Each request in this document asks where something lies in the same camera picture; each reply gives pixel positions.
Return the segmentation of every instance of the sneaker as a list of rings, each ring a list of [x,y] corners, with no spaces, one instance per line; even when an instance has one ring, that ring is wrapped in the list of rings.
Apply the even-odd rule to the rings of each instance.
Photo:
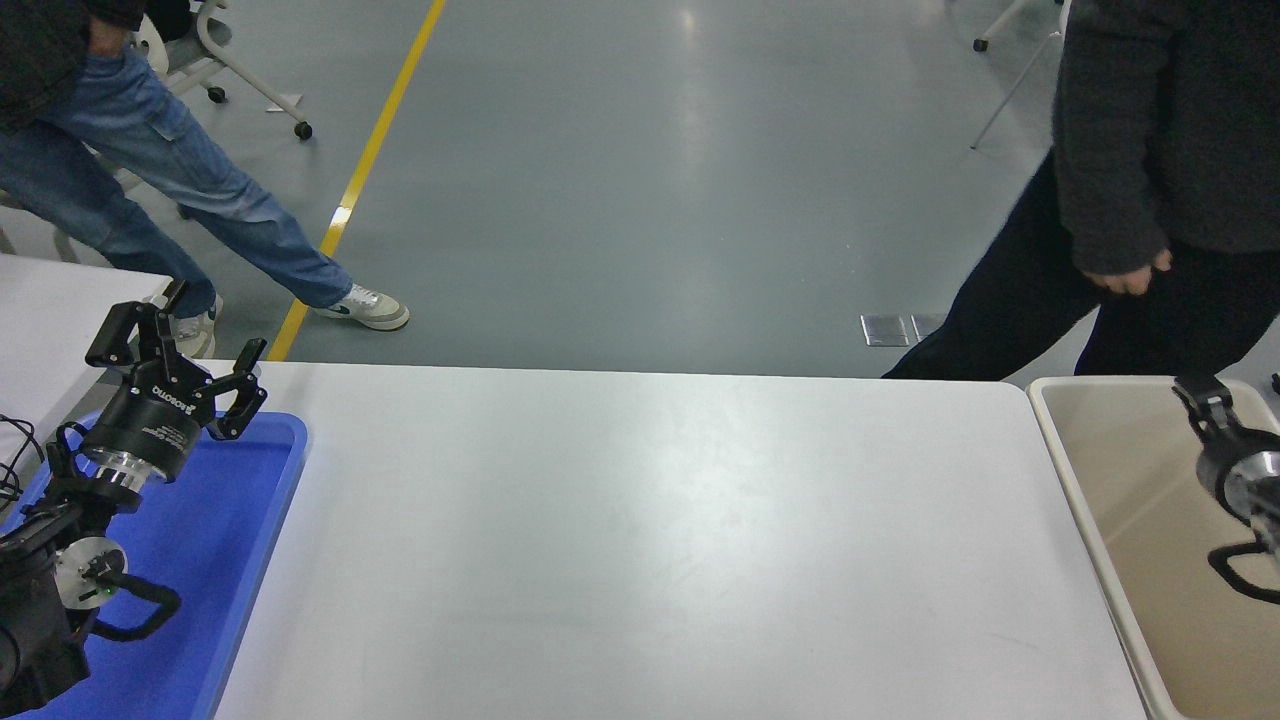
[[[337,304],[328,307],[312,307],[317,315],[356,320],[375,331],[398,331],[408,322],[408,307],[384,292],[374,292],[351,286],[351,292]]]
[[[214,356],[214,323],[223,311],[223,297],[214,295],[214,306],[195,318],[174,318],[170,331],[173,341],[192,360]]]

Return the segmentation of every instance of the white table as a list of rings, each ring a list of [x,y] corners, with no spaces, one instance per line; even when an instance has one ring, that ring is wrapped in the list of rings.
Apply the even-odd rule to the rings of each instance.
[[[1146,717],[1011,386],[262,384],[310,456],[218,720]]]
[[[155,295],[169,282],[0,255],[0,413],[32,421],[36,437],[47,438],[102,373],[84,364],[84,352],[108,309]],[[9,460],[20,442],[13,428],[0,427],[0,459]]]

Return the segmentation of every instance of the jeans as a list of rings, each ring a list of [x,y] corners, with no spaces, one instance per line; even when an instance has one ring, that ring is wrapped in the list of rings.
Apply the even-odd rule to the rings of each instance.
[[[0,133],[0,187],[113,266],[187,281],[175,316],[212,306],[212,282],[124,196],[86,145],[177,201],[303,304],[325,307],[351,291],[347,272],[312,247],[293,215],[232,164],[146,60],[132,51],[88,55],[69,96],[17,133]]]
[[[1050,152],[960,287],[946,322],[886,378],[1000,380],[1098,307],[1078,375],[1216,374],[1280,313],[1280,252],[1230,255],[1178,242],[1143,296],[1094,286],[1071,261]]]

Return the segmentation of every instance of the metal plate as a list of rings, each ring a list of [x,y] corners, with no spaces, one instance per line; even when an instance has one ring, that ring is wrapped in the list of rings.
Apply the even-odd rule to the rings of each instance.
[[[911,328],[915,329],[915,341],[919,342],[942,327],[946,315],[911,315]]]
[[[863,334],[868,347],[908,347],[911,345],[901,315],[863,315]]]
[[[111,600],[114,589],[104,588],[97,583],[81,577],[90,561],[95,557],[111,552],[113,550],[124,552],[120,543],[111,538],[87,537],[81,538],[58,556],[58,565],[54,568],[54,580],[58,583],[58,594],[63,598],[63,607],[68,610],[93,610],[101,607]],[[124,571],[128,571],[128,559],[124,561]]]

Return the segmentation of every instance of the dark jacket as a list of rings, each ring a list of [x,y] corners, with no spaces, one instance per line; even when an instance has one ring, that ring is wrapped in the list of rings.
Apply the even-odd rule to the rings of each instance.
[[[84,63],[88,14],[129,29],[146,0],[0,0],[0,131],[31,123],[70,91]]]
[[[1280,250],[1280,0],[1075,0],[1055,102],[1079,269]]]

